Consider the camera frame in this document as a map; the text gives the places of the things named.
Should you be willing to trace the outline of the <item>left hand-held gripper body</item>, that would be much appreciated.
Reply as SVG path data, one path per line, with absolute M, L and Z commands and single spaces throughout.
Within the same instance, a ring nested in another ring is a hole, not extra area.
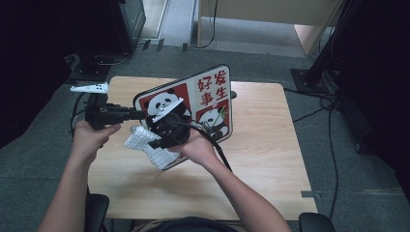
M 72 86 L 71 91 L 89 95 L 84 108 L 85 121 L 95 130 L 101 130 L 105 125 L 122 124 L 130 119 L 131 110 L 128 107 L 107 102 L 107 82 Z

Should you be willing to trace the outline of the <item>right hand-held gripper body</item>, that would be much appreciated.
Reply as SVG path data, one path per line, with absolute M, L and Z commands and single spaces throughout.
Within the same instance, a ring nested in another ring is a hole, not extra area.
M 184 100 L 179 98 L 176 102 L 160 108 L 160 112 L 152 120 L 151 131 L 166 140 L 165 149 L 171 148 L 188 140 L 190 120 L 190 111 L 184 105 Z

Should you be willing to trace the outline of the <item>white waffle cloth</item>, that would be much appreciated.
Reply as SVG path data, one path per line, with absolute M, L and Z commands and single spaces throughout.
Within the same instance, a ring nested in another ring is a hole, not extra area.
M 145 153 L 157 169 L 165 170 L 186 160 L 179 153 L 169 152 L 163 148 L 152 148 L 149 143 L 160 137 L 143 126 L 132 126 L 131 132 L 131 135 L 125 142 L 125 146 L 129 149 Z

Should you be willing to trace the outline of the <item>panda picture sign board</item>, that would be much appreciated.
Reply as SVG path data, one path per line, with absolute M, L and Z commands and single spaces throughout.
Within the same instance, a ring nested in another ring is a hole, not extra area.
M 146 112 L 146 118 L 139 126 L 151 131 L 152 120 L 160 108 L 182 98 L 190 111 L 190 131 L 202 130 L 208 134 L 209 140 L 218 143 L 233 132 L 230 92 L 230 69 L 219 65 L 140 93 L 135 96 L 133 105 Z

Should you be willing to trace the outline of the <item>person's right hand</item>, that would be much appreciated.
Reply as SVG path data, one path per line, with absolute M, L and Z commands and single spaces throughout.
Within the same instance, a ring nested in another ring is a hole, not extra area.
M 190 137 L 186 143 L 168 148 L 168 151 L 180 153 L 204 168 L 221 165 L 214 146 L 197 130 L 190 131 Z

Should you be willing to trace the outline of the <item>person's left hand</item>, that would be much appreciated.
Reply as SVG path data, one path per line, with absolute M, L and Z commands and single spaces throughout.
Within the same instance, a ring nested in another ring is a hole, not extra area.
M 121 126 L 117 124 L 101 130 L 95 130 L 85 120 L 77 122 L 74 129 L 71 157 L 76 161 L 84 163 L 93 162 L 98 150 L 120 128 Z

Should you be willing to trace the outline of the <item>black flat stand base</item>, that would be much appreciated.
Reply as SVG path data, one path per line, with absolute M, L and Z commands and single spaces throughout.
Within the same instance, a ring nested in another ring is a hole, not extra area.
M 82 58 L 74 54 L 72 61 L 71 81 L 104 82 L 109 73 L 113 58 L 104 55 Z

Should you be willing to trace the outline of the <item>person's dark shirt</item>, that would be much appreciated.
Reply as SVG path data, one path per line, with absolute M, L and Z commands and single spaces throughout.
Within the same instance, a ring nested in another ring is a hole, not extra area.
M 183 217 L 163 222 L 154 229 L 154 232 L 238 232 L 227 225 L 203 218 Z

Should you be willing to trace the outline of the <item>dark curtain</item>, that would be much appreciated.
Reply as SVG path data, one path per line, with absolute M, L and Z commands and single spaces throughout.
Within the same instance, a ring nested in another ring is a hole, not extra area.
M 337 84 L 367 122 L 364 143 L 410 201 L 410 0 L 350 0 L 333 48 Z
M 82 35 L 92 0 L 0 0 L 0 149 L 23 135 L 72 70 L 96 66 Z

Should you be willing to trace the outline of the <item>black computer tower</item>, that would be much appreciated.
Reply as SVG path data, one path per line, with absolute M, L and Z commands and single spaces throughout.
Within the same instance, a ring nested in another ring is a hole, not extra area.
M 134 52 L 146 21 L 142 0 L 109 0 L 113 17 L 111 28 L 123 54 Z

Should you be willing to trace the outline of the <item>black stand with slanted pole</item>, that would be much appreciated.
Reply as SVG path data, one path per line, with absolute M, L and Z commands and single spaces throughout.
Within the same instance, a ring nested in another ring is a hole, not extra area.
M 345 27 L 345 15 L 349 11 L 352 0 L 339 0 L 338 8 L 333 11 L 332 17 L 327 21 L 319 32 L 323 34 L 327 27 L 331 27 L 331 21 L 335 21 L 333 32 L 329 34 L 329 39 L 319 52 L 315 62 L 308 70 L 291 69 L 291 75 L 296 89 L 299 93 L 320 93 L 329 92 L 326 81 L 322 73 L 333 65 L 341 64 L 341 60 L 336 58 L 334 43 L 339 34 L 339 30 Z

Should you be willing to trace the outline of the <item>light wooden cabinet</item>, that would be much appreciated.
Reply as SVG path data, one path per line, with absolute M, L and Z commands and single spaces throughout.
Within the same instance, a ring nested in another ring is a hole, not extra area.
M 336 23 L 346 0 L 198 0 L 197 44 L 203 16 L 293 24 L 305 55 Z

